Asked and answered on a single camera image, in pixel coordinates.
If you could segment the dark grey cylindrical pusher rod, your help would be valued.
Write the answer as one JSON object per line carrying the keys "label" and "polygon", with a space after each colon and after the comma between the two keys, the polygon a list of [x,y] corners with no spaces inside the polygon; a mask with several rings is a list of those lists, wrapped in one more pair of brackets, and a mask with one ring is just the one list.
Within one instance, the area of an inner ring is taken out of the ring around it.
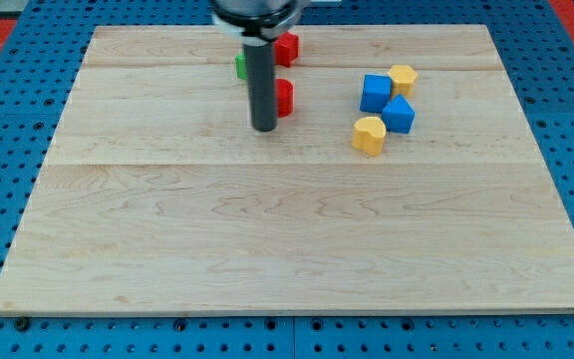
{"label": "dark grey cylindrical pusher rod", "polygon": [[277,127],[274,48],[271,42],[257,40],[243,45],[251,125],[258,132]]}

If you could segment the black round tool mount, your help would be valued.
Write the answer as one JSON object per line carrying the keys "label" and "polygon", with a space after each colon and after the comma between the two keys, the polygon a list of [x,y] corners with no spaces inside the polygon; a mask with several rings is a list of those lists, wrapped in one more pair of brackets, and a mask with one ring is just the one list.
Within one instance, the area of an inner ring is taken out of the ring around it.
{"label": "black round tool mount", "polygon": [[273,42],[300,20],[309,0],[210,0],[213,23],[241,42]]}

